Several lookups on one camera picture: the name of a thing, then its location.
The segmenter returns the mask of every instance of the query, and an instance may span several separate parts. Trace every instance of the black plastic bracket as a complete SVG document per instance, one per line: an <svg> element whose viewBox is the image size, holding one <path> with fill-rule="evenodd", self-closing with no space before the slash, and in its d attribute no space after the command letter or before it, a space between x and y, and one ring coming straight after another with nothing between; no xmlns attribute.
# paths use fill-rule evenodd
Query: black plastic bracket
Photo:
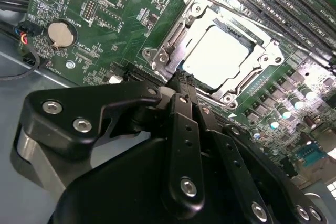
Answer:
<svg viewBox="0 0 336 224"><path fill-rule="evenodd" d="M237 144L258 190L268 199L276 219L280 223L327 223L318 207L250 140L250 134L242 130L236 134L234 128L234 125L227 124L223 132ZM318 212L320 220L313 212Z"/></svg>
<svg viewBox="0 0 336 224"><path fill-rule="evenodd" d="M147 82L40 90L26 97L19 123L27 136L63 157L84 159L104 133L103 119L116 118L116 113L135 106L155 106L160 100L159 91ZM47 113L43 109L47 101L59 103L61 111ZM73 126L76 119L87 120L91 129L76 130Z"/></svg>
<svg viewBox="0 0 336 224"><path fill-rule="evenodd" d="M171 98L162 201L177 219L194 217L204 205L204 185L198 124L192 103L181 94Z"/></svg>
<svg viewBox="0 0 336 224"><path fill-rule="evenodd" d="M273 223L233 139L221 133L215 115L209 109L199 105L195 112L201 122L201 132L223 164L224 173L227 174L229 185L235 194L236 205L240 208L241 218L246 223Z"/></svg>

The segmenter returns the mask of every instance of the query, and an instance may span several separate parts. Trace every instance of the motherboard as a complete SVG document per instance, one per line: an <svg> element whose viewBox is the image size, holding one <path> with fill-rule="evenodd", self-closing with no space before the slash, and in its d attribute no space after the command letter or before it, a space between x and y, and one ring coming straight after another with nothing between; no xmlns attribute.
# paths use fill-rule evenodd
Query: motherboard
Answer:
<svg viewBox="0 0 336 224"><path fill-rule="evenodd" d="M79 86L164 85L177 69L192 74L200 104L219 121L249 130L302 186L311 181L303 174L332 162L317 132L336 136L335 6L336 0L30 0L27 20L44 29L31 43L45 67Z"/></svg>

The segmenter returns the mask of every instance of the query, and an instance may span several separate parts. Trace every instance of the cpu socket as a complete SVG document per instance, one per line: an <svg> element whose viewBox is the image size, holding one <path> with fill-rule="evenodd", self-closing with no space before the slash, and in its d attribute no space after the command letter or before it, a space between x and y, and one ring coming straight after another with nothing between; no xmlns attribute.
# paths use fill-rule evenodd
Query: cpu socket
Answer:
<svg viewBox="0 0 336 224"><path fill-rule="evenodd" d="M224 0L183 1L185 8L159 48L144 48L142 55L164 80L182 68L201 83L202 97L235 109L237 97L251 82L268 66L284 62L279 43L218 6L229 6Z"/></svg>

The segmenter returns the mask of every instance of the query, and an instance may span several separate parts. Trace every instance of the capacitor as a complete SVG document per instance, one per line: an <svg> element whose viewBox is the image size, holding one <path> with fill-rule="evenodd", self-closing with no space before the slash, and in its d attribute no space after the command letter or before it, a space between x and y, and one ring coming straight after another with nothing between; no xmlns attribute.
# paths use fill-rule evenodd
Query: capacitor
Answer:
<svg viewBox="0 0 336 224"><path fill-rule="evenodd" d="M312 139L310 138L310 136L306 133L306 132L301 132L300 133L300 144L306 144L306 145L310 145L312 144Z"/></svg>
<svg viewBox="0 0 336 224"><path fill-rule="evenodd" d="M267 123L272 129L277 129L280 126L280 124L277 122L275 118L267 119Z"/></svg>
<svg viewBox="0 0 336 224"><path fill-rule="evenodd" d="M291 99L289 99L290 103L294 106L294 108L296 110L299 110L301 108L303 108L303 106L305 105L299 98L297 97L292 97Z"/></svg>
<svg viewBox="0 0 336 224"><path fill-rule="evenodd" d="M257 129L257 128L253 128L251 130L251 134L252 134L252 137L254 139L259 139L260 138L260 132L259 132L259 129Z"/></svg>
<svg viewBox="0 0 336 224"><path fill-rule="evenodd" d="M305 116L303 118L304 122L308 125L308 127L310 127L312 130L316 128L316 123L313 121L312 118L310 118L309 116Z"/></svg>
<svg viewBox="0 0 336 224"><path fill-rule="evenodd" d="M308 87L304 87L300 92L307 100L313 100L317 97L317 94Z"/></svg>
<svg viewBox="0 0 336 224"><path fill-rule="evenodd" d="M292 116L292 113L286 109L286 107L278 108L278 111L283 119L289 119Z"/></svg>

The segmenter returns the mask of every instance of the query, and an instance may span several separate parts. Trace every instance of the silver screw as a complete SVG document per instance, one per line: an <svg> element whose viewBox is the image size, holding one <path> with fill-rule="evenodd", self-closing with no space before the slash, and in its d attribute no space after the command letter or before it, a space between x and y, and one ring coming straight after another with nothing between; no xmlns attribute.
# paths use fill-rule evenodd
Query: silver screw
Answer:
<svg viewBox="0 0 336 224"><path fill-rule="evenodd" d="M183 97L180 97L180 101L183 102L183 103L187 103L188 101L185 100Z"/></svg>
<svg viewBox="0 0 336 224"><path fill-rule="evenodd" d="M197 194L197 188L195 186L195 184L187 178L183 178L181 180L181 190L186 194L186 196L189 197L195 197Z"/></svg>
<svg viewBox="0 0 336 224"><path fill-rule="evenodd" d="M278 156L279 155L279 150L278 149L272 150L272 155L273 156Z"/></svg>
<svg viewBox="0 0 336 224"><path fill-rule="evenodd" d="M47 101L43 103L42 108L48 114L53 114L53 115L56 115L63 110L62 105L54 101Z"/></svg>
<svg viewBox="0 0 336 224"><path fill-rule="evenodd" d="M252 202L252 211L255 214L255 216L257 216L257 218L262 221L262 222L266 222L267 221L267 214L265 212L265 210L261 207L261 205L259 205L256 202Z"/></svg>
<svg viewBox="0 0 336 224"><path fill-rule="evenodd" d="M204 111L205 114L210 114L210 110L206 107L203 107L202 110Z"/></svg>
<svg viewBox="0 0 336 224"><path fill-rule="evenodd" d="M74 69L76 64L72 61L72 60L67 60L67 62L65 63L65 66L68 68L68 69Z"/></svg>
<svg viewBox="0 0 336 224"><path fill-rule="evenodd" d="M151 52L149 50L145 50L145 56L149 57L151 55Z"/></svg>
<svg viewBox="0 0 336 224"><path fill-rule="evenodd" d="M78 118L74 120L72 125L76 131L79 131L81 133L87 133L91 131L92 129L91 123L88 120L83 119L83 118Z"/></svg>
<svg viewBox="0 0 336 224"><path fill-rule="evenodd" d="M236 135L239 135L239 130L237 130L236 128L232 127L231 128L232 132L235 133Z"/></svg>
<svg viewBox="0 0 336 224"><path fill-rule="evenodd" d="M309 208L311 214L318 220L318 221L322 221L321 216L319 215L318 212L315 211L315 209L313 208Z"/></svg>
<svg viewBox="0 0 336 224"><path fill-rule="evenodd" d="M160 57L160 62L165 63L166 62L166 58L164 56L161 56Z"/></svg>
<svg viewBox="0 0 336 224"><path fill-rule="evenodd" d="M305 219L305 220L309 220L309 215L308 213L303 209L303 207L297 205L296 206L296 210L298 211L299 215Z"/></svg>
<svg viewBox="0 0 336 224"><path fill-rule="evenodd" d="M148 92L150 92L151 94L156 94L156 91L154 89L147 89Z"/></svg>

